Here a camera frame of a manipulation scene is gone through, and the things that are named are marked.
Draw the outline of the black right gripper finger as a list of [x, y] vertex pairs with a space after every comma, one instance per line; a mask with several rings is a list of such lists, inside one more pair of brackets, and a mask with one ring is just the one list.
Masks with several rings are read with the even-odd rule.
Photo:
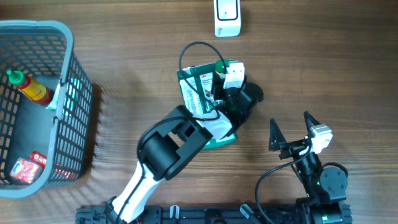
[[303, 115], [304, 115], [305, 125], [306, 125], [307, 132], [308, 132], [307, 136], [313, 137], [312, 131], [310, 129], [313, 126], [320, 125], [320, 122], [317, 121], [308, 111], [305, 111], [303, 113]]
[[270, 120], [269, 150], [279, 151], [286, 147], [287, 141], [278, 127], [275, 119]]

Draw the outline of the green sponge package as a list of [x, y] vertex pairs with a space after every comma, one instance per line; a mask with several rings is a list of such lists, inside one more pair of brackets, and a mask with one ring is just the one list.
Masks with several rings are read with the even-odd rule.
[[212, 112], [216, 116], [212, 105], [217, 105], [211, 89], [215, 76], [215, 62], [196, 65], [177, 71], [178, 83], [186, 108], [195, 116]]

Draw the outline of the red sauce squeeze bottle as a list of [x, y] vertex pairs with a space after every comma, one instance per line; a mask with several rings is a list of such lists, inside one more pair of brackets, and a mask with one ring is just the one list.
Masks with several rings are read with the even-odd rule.
[[18, 70], [8, 70], [9, 82], [34, 103], [47, 106], [53, 100], [53, 91], [43, 83]]

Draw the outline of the red tissue packet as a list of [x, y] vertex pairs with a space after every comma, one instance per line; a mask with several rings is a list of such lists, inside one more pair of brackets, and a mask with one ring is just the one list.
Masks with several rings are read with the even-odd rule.
[[10, 176], [24, 184], [32, 184], [40, 176], [42, 170], [42, 166], [23, 158], [18, 158], [10, 171]]

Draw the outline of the green lid jar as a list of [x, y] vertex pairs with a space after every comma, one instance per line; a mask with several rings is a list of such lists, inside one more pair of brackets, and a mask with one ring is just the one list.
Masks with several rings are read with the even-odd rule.
[[224, 73], [224, 71], [229, 67], [229, 63], [232, 61], [234, 61], [234, 59], [225, 58], [224, 63], [221, 60], [218, 60], [215, 63], [215, 72], [221, 79], [225, 79], [226, 74]]

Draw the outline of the red candy bar wrapper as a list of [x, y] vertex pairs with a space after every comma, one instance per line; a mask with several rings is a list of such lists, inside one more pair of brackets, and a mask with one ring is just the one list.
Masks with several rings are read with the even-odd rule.
[[33, 151], [30, 156], [29, 156], [29, 160], [42, 166], [45, 167], [46, 163], [47, 163], [47, 157], [42, 155], [41, 153], [37, 152], [37, 151]]

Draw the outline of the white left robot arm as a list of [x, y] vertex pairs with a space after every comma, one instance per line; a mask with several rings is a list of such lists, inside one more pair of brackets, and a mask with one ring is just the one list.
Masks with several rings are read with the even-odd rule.
[[181, 172], [212, 139], [233, 135], [264, 99], [262, 88], [247, 81], [235, 87], [223, 80], [222, 88], [215, 91], [221, 93], [224, 103], [211, 112], [195, 116], [184, 105], [178, 105], [140, 137], [133, 177], [123, 192], [105, 206], [110, 223], [136, 220], [162, 182]]

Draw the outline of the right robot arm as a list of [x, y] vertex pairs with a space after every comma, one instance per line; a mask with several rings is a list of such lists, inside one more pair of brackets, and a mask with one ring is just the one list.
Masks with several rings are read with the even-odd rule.
[[296, 223], [352, 223], [350, 206], [344, 204], [348, 170], [336, 162], [322, 163], [319, 154], [328, 147], [332, 130], [304, 112], [307, 135], [287, 142], [274, 119], [270, 120], [269, 150], [279, 151], [279, 158], [293, 159], [294, 172], [307, 196], [298, 198], [291, 208]]

